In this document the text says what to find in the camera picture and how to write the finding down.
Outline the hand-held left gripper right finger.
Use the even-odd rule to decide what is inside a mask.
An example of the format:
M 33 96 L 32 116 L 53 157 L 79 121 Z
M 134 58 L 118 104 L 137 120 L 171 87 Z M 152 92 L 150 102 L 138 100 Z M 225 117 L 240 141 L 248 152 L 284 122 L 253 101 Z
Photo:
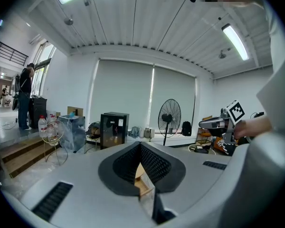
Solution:
M 155 187 L 142 228 L 220 228 L 225 195 L 214 188 L 230 158 L 141 143 L 141 164 Z

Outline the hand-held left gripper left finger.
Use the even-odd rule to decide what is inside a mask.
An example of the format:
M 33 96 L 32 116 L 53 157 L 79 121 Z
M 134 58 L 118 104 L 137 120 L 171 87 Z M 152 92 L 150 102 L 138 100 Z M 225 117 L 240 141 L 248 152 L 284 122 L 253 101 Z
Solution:
M 3 195 L 33 228 L 154 228 L 135 186 L 140 144 L 127 143 L 68 160 L 17 199 Z

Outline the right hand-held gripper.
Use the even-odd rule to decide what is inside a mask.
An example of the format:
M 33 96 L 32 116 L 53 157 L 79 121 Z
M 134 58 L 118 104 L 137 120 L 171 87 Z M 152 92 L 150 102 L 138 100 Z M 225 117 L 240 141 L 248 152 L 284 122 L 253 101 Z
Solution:
M 225 128 L 226 131 L 222 134 L 225 143 L 235 144 L 234 130 L 235 126 L 245 112 L 238 100 L 234 100 L 225 108 L 221 109 L 220 117 L 213 117 L 199 122 L 199 127 L 203 129 Z

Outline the wooden drawer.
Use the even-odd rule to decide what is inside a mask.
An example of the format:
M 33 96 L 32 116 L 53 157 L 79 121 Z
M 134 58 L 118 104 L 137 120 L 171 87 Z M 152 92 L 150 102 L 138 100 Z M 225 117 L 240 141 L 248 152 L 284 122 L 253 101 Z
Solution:
M 134 185 L 139 189 L 139 198 L 150 193 L 154 189 L 148 187 L 147 184 L 140 177 L 135 179 Z

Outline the person's right forearm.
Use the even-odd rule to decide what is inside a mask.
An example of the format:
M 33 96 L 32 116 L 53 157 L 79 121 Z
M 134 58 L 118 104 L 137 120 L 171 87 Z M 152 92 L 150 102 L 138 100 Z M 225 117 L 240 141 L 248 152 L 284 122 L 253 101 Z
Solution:
M 252 119 L 252 133 L 251 136 L 258 136 L 262 133 L 269 132 L 273 129 L 268 116 L 263 115 Z

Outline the person's right hand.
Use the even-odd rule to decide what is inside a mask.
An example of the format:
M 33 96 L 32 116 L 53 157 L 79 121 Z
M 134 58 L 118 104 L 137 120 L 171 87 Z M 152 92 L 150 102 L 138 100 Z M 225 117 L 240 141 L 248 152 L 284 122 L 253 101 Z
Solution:
M 253 136 L 252 119 L 247 119 L 240 121 L 234 129 L 234 137 L 239 139 L 241 137 L 251 137 Z

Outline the black backpack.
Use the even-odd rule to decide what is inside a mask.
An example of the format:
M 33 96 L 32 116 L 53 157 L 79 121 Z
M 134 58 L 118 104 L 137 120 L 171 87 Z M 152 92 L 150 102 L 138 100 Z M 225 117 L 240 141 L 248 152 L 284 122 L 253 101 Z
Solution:
M 191 123 L 188 121 L 183 122 L 181 134 L 183 136 L 191 136 L 192 126 Z

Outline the black glass-door mini fridge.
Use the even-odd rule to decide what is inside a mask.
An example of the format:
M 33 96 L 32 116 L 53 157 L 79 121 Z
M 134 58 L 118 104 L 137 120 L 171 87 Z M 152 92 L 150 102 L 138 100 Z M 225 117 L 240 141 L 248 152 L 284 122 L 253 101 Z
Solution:
M 127 142 L 129 114 L 108 112 L 101 114 L 101 150 Z

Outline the dark clothes pile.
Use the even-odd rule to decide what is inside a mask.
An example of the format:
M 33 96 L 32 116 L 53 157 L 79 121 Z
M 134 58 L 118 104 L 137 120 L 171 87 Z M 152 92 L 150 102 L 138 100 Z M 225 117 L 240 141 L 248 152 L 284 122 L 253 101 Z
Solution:
M 86 130 L 86 136 L 91 139 L 100 138 L 100 122 L 91 123 Z

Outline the plastic-wrapped grey box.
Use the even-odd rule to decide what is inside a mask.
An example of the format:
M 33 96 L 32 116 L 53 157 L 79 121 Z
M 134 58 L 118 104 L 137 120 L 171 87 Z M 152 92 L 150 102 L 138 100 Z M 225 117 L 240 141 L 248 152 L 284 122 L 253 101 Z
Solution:
M 63 123 L 65 130 L 60 145 L 71 152 L 79 151 L 86 142 L 85 117 L 64 115 L 59 116 L 58 120 Z

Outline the person's white shirt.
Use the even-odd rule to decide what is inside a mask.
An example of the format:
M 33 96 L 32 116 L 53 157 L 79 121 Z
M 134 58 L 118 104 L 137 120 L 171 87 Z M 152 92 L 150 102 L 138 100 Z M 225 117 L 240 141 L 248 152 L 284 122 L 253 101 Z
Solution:
M 272 131 L 285 135 L 285 26 L 267 0 L 262 0 L 268 22 L 273 74 L 257 98 L 272 124 Z

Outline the cardboard box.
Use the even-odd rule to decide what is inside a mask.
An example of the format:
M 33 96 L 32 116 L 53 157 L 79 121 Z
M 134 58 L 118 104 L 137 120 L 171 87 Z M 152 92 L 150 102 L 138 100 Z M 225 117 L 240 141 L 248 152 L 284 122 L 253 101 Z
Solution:
M 67 114 L 83 117 L 84 116 L 84 110 L 83 110 L 83 108 L 68 106 L 67 107 Z

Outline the wooden steps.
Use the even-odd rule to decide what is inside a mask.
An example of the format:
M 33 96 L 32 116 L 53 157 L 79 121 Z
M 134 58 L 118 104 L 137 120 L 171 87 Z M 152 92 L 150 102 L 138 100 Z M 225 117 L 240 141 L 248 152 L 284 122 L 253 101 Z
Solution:
M 46 160 L 57 147 L 42 138 L 27 139 L 0 150 L 0 157 L 11 178 L 15 178 L 41 159 Z

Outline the black cabinet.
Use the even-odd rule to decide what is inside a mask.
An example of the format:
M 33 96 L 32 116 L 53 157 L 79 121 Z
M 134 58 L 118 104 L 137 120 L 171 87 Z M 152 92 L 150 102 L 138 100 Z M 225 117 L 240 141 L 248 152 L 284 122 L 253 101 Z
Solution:
M 40 116 L 47 117 L 47 99 L 45 98 L 30 98 L 28 113 L 30 117 L 30 127 L 38 128 Z

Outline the black railing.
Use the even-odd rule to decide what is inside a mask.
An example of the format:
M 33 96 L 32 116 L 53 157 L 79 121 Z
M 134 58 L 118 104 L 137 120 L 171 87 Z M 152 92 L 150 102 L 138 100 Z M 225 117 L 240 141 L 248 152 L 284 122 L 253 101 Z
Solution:
M 28 56 L 0 41 L 0 57 L 24 66 Z

